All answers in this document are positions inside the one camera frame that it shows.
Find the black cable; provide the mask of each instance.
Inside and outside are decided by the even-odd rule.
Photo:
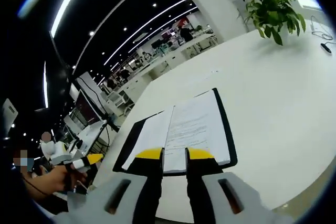
[[[101,107],[105,110],[105,113],[108,115],[109,113],[107,113],[106,109],[104,108],[103,104],[101,104],[101,101],[99,100],[99,97],[98,97],[98,94],[92,89],[89,87],[89,85],[86,84],[86,82],[81,78],[81,77],[78,77],[79,79],[82,80],[82,82],[84,82],[84,84],[96,95],[97,99],[98,99],[98,102],[100,103]]]
[[[38,189],[36,186],[34,186],[32,183],[30,183],[28,180],[26,180],[26,178],[22,175],[22,178],[28,183],[30,184],[32,187],[34,187],[37,191],[39,191],[41,194],[45,195],[45,196],[49,196],[48,194],[46,194],[45,192],[41,191],[40,189]]]
[[[335,44],[335,45],[336,45],[336,43],[333,43],[333,42],[326,42],[326,43],[324,43],[324,44],[326,45],[326,44],[328,44],[328,43],[329,43],[329,44]]]
[[[110,147],[110,134],[109,134],[109,130],[107,129],[107,127],[105,127],[105,129],[106,129],[106,132],[107,132],[107,137],[108,137],[108,139],[109,139],[109,144],[108,144],[108,147],[106,148],[106,152],[107,152],[107,150],[108,150],[109,147]]]
[[[325,28],[320,24],[319,20],[315,16],[313,16],[313,15],[310,17],[311,26],[314,27],[313,18],[320,25],[320,27],[325,31],[325,33],[322,32],[322,31],[312,31],[311,34],[313,34],[315,36],[318,36],[318,37],[320,37],[322,39],[325,39],[325,40],[333,40],[332,35],[327,30],[325,30]]]

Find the white desk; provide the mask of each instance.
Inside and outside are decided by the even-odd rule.
[[[78,149],[83,156],[86,156],[89,153],[89,150],[92,148],[94,142],[106,127],[106,123],[106,120],[104,120],[88,125],[78,134],[79,139],[83,140],[83,143],[85,144]]]
[[[183,44],[182,46],[177,48],[175,51],[172,51],[163,57],[157,57],[156,59],[151,61],[149,64],[144,66],[142,69],[138,70],[136,75],[131,80],[129,80],[127,83],[125,83],[117,92],[120,93],[124,91],[127,94],[127,96],[131,98],[133,102],[137,102],[142,92],[146,89],[149,83],[153,80],[148,75],[150,71],[152,71],[154,68],[158,67],[164,62],[167,62],[168,65],[170,65],[171,69],[175,68],[177,64],[181,64],[188,60],[188,58],[182,54],[183,50],[211,37],[212,35],[213,34],[200,35],[197,38]]]
[[[224,171],[256,189],[269,209],[297,196],[336,153],[336,47],[328,44],[333,56],[326,55],[323,40],[309,31],[290,35],[289,41],[278,46],[252,31],[152,81],[117,134],[94,185],[113,177],[133,123],[217,87],[238,157],[238,164]],[[193,222],[186,186],[184,176],[164,177],[157,217]]]

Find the white paper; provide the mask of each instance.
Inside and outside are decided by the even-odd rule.
[[[176,105],[170,122],[164,172],[185,170],[185,148],[210,152],[218,163],[230,162],[225,130],[214,92]]]
[[[122,166],[123,169],[128,169],[140,152],[165,146],[172,113],[173,106],[145,121],[131,154]]]

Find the black ceiling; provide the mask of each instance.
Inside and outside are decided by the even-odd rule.
[[[51,29],[63,0],[40,0],[27,17],[31,23],[36,23],[42,29]],[[95,30],[116,4],[121,0],[71,0],[55,34],[55,42],[63,59],[69,65],[75,65],[83,47],[89,40],[89,32]],[[81,58],[76,75],[94,69],[108,75],[108,67],[102,68],[110,55],[139,27],[149,19],[180,0],[126,0],[108,18],[95,34],[83,57]],[[166,23],[170,18],[190,9],[191,0],[169,10],[153,21],[153,29]],[[149,26],[139,32],[148,31]],[[124,45],[120,52],[111,59],[111,64],[122,57],[134,46],[133,40]]]
[[[58,51],[67,64],[70,66],[76,64],[90,38],[89,32],[97,28],[119,1],[121,0],[71,0],[55,34]],[[108,77],[110,65],[129,56],[127,52],[134,46],[132,43],[134,39],[142,33],[148,32],[150,27],[155,30],[171,18],[195,6],[194,4],[190,6],[192,1],[187,0],[170,9],[139,31],[112,57],[106,66],[103,66],[111,54],[138,28],[179,1],[181,0],[126,0],[95,34],[79,62],[75,75],[78,76],[92,69],[94,74],[99,72]],[[24,0],[9,0],[11,8],[16,12],[23,2]],[[35,31],[47,32],[51,30],[62,2],[63,0],[39,0],[24,21],[20,21],[31,30],[31,33],[25,31],[20,39],[26,37],[27,41],[31,40],[38,44],[37,37],[34,37]],[[13,42],[10,36],[9,43],[12,43],[12,47],[21,47],[18,43]],[[40,46],[43,48],[45,44],[41,42]],[[37,50],[35,46],[34,50],[29,51],[25,47],[20,53],[17,50],[15,50],[15,53],[9,52],[8,56],[11,59],[12,68],[7,68],[7,86],[9,87],[7,97],[13,100],[14,106],[24,107],[27,110],[43,108],[43,65],[44,61],[48,59],[48,54],[45,53],[45,50]],[[25,99],[22,100],[20,95],[23,94],[29,95],[25,95]],[[20,132],[26,132],[25,119],[22,124]]]

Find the table surface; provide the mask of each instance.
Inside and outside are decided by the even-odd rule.
[[[83,148],[82,146],[80,149],[78,149],[83,156],[86,156],[89,153],[89,150],[92,148],[94,142],[97,140],[103,129],[106,127],[106,123],[106,120],[98,121],[92,125],[86,126],[78,134],[79,139],[82,139],[83,143],[85,143],[85,148]]]
[[[310,31],[285,47],[258,31],[220,44],[152,81],[107,153],[94,185],[112,168],[133,124],[216,87],[232,131],[238,163],[233,172],[274,209],[311,185],[336,153],[336,46]],[[156,216],[193,222],[185,176],[164,177]]]

